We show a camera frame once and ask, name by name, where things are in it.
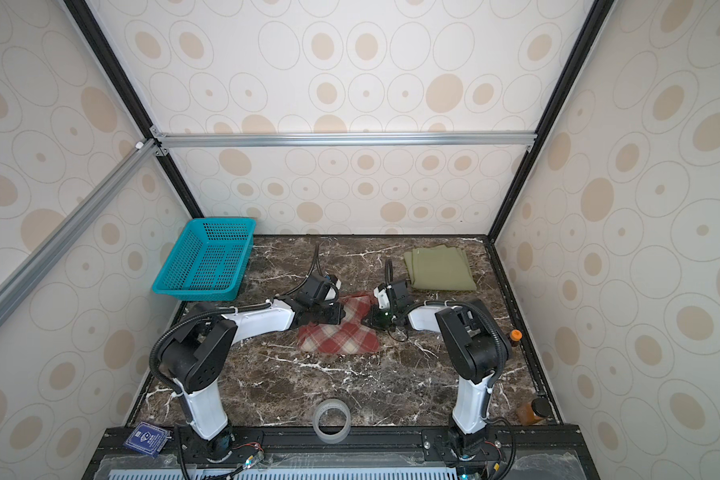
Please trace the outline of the red plaid skirt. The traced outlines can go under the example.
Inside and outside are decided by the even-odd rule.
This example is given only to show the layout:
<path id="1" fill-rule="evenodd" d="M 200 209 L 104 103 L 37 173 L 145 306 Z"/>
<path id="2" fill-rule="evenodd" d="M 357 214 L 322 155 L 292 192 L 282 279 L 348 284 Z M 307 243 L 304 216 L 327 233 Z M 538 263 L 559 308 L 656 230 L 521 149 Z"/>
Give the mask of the red plaid skirt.
<path id="1" fill-rule="evenodd" d="M 308 353 L 328 355 L 362 355 L 376 353 L 380 348 L 375 330 L 362 320 L 377 305 L 368 292 L 354 294 L 341 300 L 345 316 L 338 325 L 310 324 L 298 330 L 297 346 Z"/>

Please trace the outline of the olive green skirt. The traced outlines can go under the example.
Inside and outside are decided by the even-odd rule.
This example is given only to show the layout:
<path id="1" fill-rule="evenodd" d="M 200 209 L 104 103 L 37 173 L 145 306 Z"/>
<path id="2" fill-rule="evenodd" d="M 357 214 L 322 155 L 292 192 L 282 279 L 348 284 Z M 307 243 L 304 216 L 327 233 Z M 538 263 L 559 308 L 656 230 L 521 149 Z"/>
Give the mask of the olive green skirt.
<path id="1" fill-rule="evenodd" d="M 476 291 L 466 253 L 457 247 L 438 245 L 404 253 L 411 285 L 417 290 Z"/>

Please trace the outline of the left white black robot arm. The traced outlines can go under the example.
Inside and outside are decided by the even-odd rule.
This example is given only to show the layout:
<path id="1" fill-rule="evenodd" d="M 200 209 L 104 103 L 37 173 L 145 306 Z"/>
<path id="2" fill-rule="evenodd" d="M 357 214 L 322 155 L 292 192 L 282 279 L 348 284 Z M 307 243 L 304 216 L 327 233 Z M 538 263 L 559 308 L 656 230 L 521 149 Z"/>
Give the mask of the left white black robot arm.
<path id="1" fill-rule="evenodd" d="M 202 304 L 159 337 L 149 354 L 149 369 L 179 399 L 206 458 L 219 463 L 232 452 L 233 434 L 218 386 L 232 346 L 310 324 L 338 325 L 344 316 L 337 299 L 312 304 L 274 299 L 227 308 Z"/>

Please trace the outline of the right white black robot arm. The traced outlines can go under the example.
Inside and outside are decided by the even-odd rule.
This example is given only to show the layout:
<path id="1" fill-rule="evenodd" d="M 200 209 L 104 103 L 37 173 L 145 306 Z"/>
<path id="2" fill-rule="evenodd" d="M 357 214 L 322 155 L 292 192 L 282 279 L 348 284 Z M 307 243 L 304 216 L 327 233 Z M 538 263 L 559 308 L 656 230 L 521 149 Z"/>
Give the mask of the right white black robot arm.
<path id="1" fill-rule="evenodd" d="M 374 305 L 362 324 L 387 332 L 411 329 L 441 336 L 459 376 L 448 445 L 458 458 L 474 457 L 494 422 L 489 417 L 494 385 L 512 356 L 507 335 L 485 304 L 446 300 L 417 302 L 405 308 Z"/>

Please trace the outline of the clear tape roll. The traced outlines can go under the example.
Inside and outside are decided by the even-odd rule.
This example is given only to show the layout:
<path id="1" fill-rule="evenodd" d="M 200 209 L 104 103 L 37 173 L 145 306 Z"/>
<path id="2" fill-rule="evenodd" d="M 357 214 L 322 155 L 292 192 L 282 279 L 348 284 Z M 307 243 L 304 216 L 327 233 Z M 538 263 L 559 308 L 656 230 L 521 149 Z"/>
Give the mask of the clear tape roll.
<path id="1" fill-rule="evenodd" d="M 327 399 L 315 408 L 312 427 L 317 438 L 328 445 L 344 442 L 351 432 L 352 418 L 348 405 L 340 399 Z"/>

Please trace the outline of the teal plastic basket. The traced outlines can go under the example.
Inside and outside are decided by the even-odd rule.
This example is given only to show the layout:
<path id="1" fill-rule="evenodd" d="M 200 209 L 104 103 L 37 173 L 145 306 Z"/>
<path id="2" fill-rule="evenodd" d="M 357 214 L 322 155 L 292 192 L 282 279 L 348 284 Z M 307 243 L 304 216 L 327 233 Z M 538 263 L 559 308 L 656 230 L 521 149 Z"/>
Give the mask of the teal plastic basket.
<path id="1" fill-rule="evenodd" d="M 233 301 L 254 244 L 256 220 L 245 217 L 189 221 L 152 285 L 181 301 Z"/>

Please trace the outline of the brown bottle orange cap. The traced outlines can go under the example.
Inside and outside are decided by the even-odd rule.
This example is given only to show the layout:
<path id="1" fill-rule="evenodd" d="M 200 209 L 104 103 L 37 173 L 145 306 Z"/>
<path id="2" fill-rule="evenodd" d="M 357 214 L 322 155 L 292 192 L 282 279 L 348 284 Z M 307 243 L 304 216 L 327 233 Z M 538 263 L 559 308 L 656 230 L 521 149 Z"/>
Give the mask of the brown bottle orange cap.
<path id="1" fill-rule="evenodd" d="M 520 344 L 523 338 L 523 333 L 520 330 L 513 329 L 508 333 L 508 340 L 512 347 L 516 347 Z"/>

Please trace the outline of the brown jar black lid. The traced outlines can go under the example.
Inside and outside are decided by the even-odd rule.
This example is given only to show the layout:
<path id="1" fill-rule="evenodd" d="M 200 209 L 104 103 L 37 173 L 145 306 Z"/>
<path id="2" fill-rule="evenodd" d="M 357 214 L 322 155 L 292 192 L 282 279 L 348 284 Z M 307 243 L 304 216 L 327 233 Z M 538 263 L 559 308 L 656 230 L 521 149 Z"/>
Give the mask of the brown jar black lid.
<path id="1" fill-rule="evenodd" d="M 547 398 L 537 397 L 521 404 L 516 415 L 521 425 L 530 426 L 552 418 L 553 408 Z"/>

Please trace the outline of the blue card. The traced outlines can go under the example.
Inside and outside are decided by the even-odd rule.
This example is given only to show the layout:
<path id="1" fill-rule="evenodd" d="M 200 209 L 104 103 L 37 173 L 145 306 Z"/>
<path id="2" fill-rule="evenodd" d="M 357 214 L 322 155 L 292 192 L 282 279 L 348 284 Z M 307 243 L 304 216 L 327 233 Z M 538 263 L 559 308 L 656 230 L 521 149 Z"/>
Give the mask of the blue card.
<path id="1" fill-rule="evenodd" d="M 170 437 L 170 432 L 147 422 L 140 422 L 124 442 L 124 446 L 142 455 L 156 458 Z"/>

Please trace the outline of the horizontal aluminium rail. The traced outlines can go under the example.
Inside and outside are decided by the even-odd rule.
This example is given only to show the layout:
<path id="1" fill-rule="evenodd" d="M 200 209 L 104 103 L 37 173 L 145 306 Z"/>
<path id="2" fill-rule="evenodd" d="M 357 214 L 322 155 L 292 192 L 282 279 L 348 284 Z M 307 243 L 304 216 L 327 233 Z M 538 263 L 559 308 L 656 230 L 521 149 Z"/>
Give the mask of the horizontal aluminium rail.
<path id="1" fill-rule="evenodd" d="M 350 132 L 282 134 L 160 134 L 167 148 L 381 147 L 381 146 L 532 146 L 532 131 Z"/>

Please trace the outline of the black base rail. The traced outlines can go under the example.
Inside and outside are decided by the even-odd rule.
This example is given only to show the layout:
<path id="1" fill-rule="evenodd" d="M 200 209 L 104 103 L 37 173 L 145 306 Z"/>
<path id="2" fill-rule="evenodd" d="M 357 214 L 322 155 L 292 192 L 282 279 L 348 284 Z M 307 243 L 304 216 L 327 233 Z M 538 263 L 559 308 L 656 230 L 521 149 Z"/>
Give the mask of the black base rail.
<path id="1" fill-rule="evenodd" d="M 353 427 L 329 444 L 310 427 L 230 427 L 204 441 L 177 427 L 155 452 L 141 428 L 107 430 L 86 479 L 596 479 L 576 426 L 493 426 L 457 452 L 445 427 Z"/>

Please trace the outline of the left slanted aluminium rail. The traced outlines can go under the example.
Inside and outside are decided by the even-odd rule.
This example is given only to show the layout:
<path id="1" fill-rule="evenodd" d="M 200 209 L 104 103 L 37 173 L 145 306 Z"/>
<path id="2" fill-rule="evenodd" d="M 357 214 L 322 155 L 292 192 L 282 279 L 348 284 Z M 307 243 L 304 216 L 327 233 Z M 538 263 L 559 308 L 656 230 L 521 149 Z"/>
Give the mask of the left slanted aluminium rail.
<path id="1" fill-rule="evenodd" d="M 143 140 L 0 284 L 0 327 L 156 151 L 156 140 Z"/>

